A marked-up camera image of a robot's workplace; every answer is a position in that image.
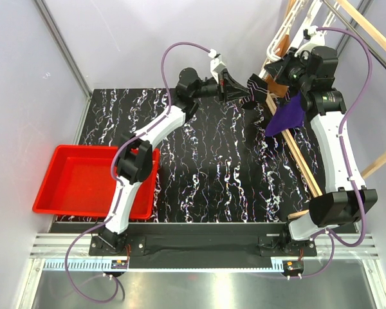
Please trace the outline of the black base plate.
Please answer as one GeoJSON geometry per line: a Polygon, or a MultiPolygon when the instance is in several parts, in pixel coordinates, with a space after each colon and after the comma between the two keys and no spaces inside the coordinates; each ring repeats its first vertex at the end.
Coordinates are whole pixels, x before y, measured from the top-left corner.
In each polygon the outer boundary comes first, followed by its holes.
{"type": "Polygon", "coordinates": [[[74,248],[91,257],[129,257],[131,269],[278,271],[272,258],[315,258],[317,244],[292,241],[285,223],[130,223],[115,247],[97,228],[74,248]]]}

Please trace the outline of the purple cloth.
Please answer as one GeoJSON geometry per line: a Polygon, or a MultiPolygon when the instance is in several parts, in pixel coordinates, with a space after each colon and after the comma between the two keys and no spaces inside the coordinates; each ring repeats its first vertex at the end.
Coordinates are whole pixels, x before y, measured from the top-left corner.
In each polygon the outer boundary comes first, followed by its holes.
{"type": "Polygon", "coordinates": [[[266,127],[265,135],[271,137],[287,129],[302,127],[305,111],[302,109],[301,102],[302,93],[298,92],[286,105],[279,106],[266,127]]]}

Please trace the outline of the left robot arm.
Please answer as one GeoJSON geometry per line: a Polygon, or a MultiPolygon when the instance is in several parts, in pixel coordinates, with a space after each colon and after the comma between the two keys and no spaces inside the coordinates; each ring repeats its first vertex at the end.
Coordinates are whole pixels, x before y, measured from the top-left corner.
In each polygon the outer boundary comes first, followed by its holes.
{"type": "Polygon", "coordinates": [[[152,172],[154,149],[195,115],[199,106],[197,99],[217,97],[225,103],[248,95],[247,87],[235,81],[226,68],[210,79],[201,79],[195,69],[185,68],[179,74],[176,87],[168,94],[166,110],[145,127],[122,135],[123,144],[111,164],[111,176],[116,180],[115,193],[98,233],[109,253],[118,255],[125,250],[131,208],[138,189],[152,172]]]}

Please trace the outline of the red plastic tray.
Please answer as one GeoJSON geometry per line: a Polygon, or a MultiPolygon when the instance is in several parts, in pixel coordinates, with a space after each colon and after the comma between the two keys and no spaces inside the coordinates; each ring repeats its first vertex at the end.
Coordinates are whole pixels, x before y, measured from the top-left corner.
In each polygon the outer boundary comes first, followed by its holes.
{"type": "Polygon", "coordinates": [[[59,145],[33,204],[33,212],[61,216],[107,216],[116,181],[110,175],[116,147],[59,145]]]}

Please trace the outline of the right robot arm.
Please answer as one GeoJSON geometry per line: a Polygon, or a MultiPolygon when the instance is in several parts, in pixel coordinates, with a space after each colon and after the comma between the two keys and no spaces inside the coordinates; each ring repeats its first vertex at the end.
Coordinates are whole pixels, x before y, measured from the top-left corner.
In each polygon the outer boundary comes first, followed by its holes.
{"type": "Polygon", "coordinates": [[[266,71],[301,99],[301,108],[318,141],[324,164],[324,194],[312,198],[309,211],[287,223],[279,239],[281,251],[294,255],[302,242],[324,229],[360,221],[377,202],[374,189],[367,188],[357,170],[347,128],[347,112],[341,92],[333,87],[338,66],[336,50],[316,46],[312,50],[290,48],[280,60],[267,64],[266,71]]]}

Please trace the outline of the wooden drying rack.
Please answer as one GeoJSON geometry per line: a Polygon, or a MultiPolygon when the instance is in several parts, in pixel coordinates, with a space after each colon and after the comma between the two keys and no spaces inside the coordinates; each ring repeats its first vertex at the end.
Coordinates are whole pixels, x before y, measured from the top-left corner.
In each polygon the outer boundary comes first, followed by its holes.
{"type": "Polygon", "coordinates": [[[316,129],[318,141],[325,150],[323,158],[329,187],[322,192],[288,129],[282,130],[312,192],[311,203],[327,205],[336,215],[351,209],[353,214],[349,219],[355,221],[374,205],[376,194],[366,189],[364,180],[386,164],[386,151],[362,172],[355,169],[345,129],[350,112],[345,108],[342,94],[332,88],[338,64],[336,50],[325,46],[324,33],[332,28],[328,24],[321,28],[311,24],[322,3],[313,2],[297,36],[283,48],[284,56],[279,57],[276,49],[288,36],[295,17],[304,6],[303,1],[290,1],[282,26],[268,46],[260,77],[269,75],[274,82],[287,86],[301,97],[300,107],[316,129]]]}

